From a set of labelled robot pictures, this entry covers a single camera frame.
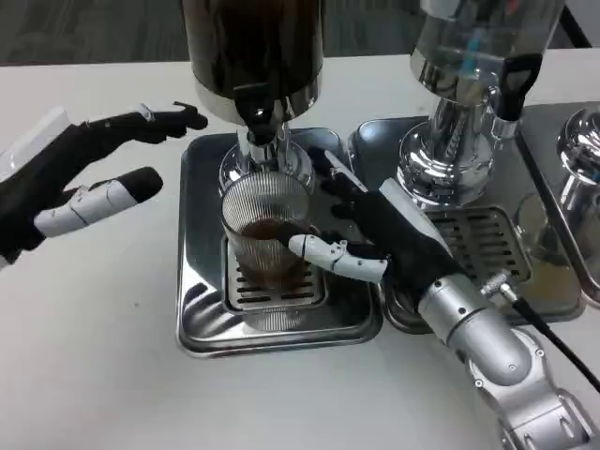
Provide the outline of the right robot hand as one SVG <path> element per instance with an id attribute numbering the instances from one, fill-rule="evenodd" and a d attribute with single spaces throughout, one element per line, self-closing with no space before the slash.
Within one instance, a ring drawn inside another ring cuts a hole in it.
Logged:
<path id="1" fill-rule="evenodd" d="M 466 274 L 437 228 L 395 178 L 369 190 L 333 153 L 311 147 L 308 155 L 323 178 L 325 192 L 340 199 L 331 207 L 332 215 L 353 221 L 366 241 L 344 242 L 339 234 L 284 225 L 276 236 L 291 253 L 345 278 L 389 281 L 414 308 L 431 286 Z"/>

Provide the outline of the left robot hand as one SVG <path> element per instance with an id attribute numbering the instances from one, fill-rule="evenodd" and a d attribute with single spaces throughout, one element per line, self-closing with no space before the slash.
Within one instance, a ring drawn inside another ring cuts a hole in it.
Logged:
<path id="1" fill-rule="evenodd" d="M 161 144 L 207 118 L 192 105 L 167 111 L 145 105 L 98 120 L 74 123 L 62 108 L 50 111 L 1 154 L 1 265 L 14 264 L 46 239 L 84 229 L 156 196 L 163 180 L 141 167 L 90 186 L 69 188 L 88 166 L 129 142 Z"/>

